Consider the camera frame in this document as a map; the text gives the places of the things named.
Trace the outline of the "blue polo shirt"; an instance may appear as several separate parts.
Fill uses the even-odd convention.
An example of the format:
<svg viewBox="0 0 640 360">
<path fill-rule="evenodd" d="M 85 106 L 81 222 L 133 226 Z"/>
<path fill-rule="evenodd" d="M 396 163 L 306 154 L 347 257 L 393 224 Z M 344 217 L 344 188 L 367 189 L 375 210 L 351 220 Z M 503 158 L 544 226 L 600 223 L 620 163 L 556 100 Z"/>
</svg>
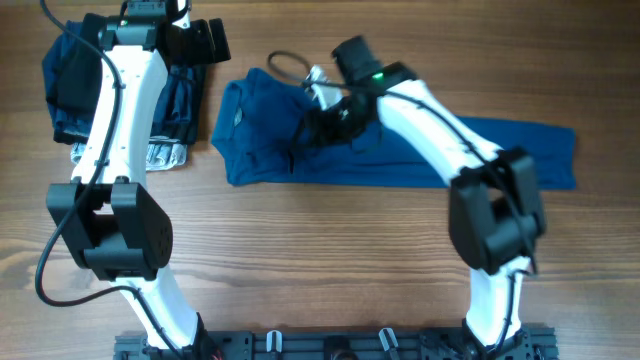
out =
<svg viewBox="0 0 640 360">
<path fill-rule="evenodd" d="M 312 148 L 298 127 L 319 104 L 302 88 L 259 68 L 224 92 L 211 143 L 222 155 L 227 181 L 442 188 L 444 182 L 400 135 L 377 123 L 347 144 Z M 540 188 L 573 190 L 573 129 L 491 118 L 463 123 L 508 149 L 523 147 L 535 160 Z"/>
</svg>

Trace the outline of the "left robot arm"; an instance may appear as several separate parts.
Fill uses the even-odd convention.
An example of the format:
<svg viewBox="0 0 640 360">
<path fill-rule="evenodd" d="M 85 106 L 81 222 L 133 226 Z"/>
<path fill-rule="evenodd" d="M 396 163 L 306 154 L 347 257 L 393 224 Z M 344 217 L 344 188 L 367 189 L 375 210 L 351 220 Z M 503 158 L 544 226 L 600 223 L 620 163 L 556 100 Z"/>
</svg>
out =
<svg viewBox="0 0 640 360">
<path fill-rule="evenodd" d="M 169 216 L 147 189 L 152 157 L 195 139 L 206 70 L 230 57 L 218 19 L 192 20 L 187 1 L 126 1 L 117 15 L 62 25 L 43 61 L 58 142 L 82 151 L 52 184 L 53 241 L 120 293 L 145 328 L 150 359 L 214 359 L 217 349 L 169 260 Z"/>
</svg>

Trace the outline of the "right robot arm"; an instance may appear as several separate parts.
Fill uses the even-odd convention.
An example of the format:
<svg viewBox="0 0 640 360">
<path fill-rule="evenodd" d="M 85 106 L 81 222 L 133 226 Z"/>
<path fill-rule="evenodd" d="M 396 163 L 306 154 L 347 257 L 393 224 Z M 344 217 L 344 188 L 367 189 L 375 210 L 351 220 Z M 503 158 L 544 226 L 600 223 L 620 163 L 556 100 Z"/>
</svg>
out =
<svg viewBox="0 0 640 360">
<path fill-rule="evenodd" d="M 450 240 L 470 269 L 465 330 L 485 357 L 514 347 L 522 280 L 537 271 L 536 241 L 546 230 L 533 158 L 476 133 L 408 66 L 383 65 L 363 37 L 344 41 L 332 57 L 341 82 L 314 67 L 302 81 L 332 116 L 311 122 L 314 144 L 351 140 L 377 121 L 434 168 L 449 189 Z"/>
</svg>

